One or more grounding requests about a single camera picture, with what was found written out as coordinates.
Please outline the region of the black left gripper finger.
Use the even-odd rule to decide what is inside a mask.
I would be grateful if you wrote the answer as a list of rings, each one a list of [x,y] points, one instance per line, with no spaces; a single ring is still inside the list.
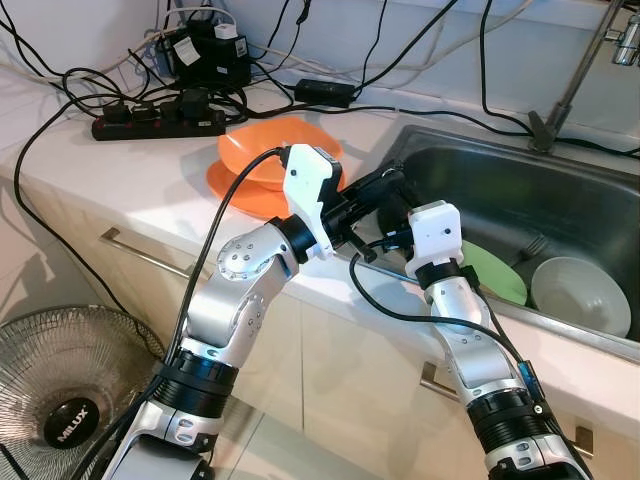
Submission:
[[[378,227],[383,236],[393,236],[402,232],[411,232],[410,211],[416,207],[416,198],[412,195],[388,195],[380,201],[376,216]]]
[[[383,201],[388,196],[396,196],[404,183],[401,169],[389,166],[370,172],[349,186],[349,197],[355,201]]]

